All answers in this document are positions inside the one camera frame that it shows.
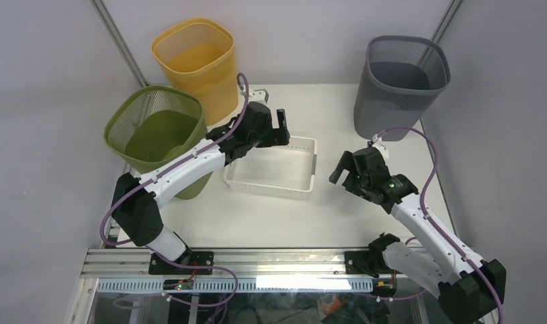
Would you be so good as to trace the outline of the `grey mesh waste bin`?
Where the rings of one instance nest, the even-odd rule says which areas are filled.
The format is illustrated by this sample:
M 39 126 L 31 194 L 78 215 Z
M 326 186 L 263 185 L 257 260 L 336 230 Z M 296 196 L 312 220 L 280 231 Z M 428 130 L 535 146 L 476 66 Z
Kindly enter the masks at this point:
M 418 36 L 384 35 L 366 48 L 353 108 L 359 136 L 400 141 L 451 81 L 441 47 Z

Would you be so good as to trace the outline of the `white perforated plastic basket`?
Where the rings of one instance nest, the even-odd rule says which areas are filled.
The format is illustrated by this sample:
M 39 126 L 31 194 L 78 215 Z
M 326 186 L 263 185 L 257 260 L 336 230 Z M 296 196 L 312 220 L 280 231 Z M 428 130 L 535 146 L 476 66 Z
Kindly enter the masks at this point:
M 317 152 L 315 139 L 293 136 L 286 146 L 253 148 L 223 178 L 234 191 L 304 200 L 314 188 Z

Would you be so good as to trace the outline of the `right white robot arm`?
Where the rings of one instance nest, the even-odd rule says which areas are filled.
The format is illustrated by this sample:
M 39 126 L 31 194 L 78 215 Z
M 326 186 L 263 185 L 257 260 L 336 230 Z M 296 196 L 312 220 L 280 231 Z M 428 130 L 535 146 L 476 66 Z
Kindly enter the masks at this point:
M 428 253 L 423 256 L 400 238 L 380 234 L 368 244 L 367 252 L 350 259 L 354 273 L 378 277 L 394 270 L 408 276 L 437 299 L 451 323 L 474 323 L 502 310 L 507 278 L 502 263 L 486 261 L 450 232 L 406 176 L 390 174 L 377 148 L 344 151 L 329 182 L 336 184 L 344 171 L 346 191 L 382 207 Z

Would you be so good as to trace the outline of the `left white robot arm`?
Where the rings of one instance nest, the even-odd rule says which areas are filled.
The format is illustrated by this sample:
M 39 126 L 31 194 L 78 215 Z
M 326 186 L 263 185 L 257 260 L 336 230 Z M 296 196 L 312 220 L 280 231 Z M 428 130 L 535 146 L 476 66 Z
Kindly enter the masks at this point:
M 164 225 L 160 209 L 175 195 L 200 178 L 245 157 L 254 148 L 285 146 L 290 133 L 284 109 L 271 110 L 251 101 L 242 112 L 222 126 L 213 128 L 193 148 L 162 167 L 134 177 L 119 177 L 109 216 L 136 246 L 145 246 L 164 258 L 174 274 L 190 266 L 189 246 Z

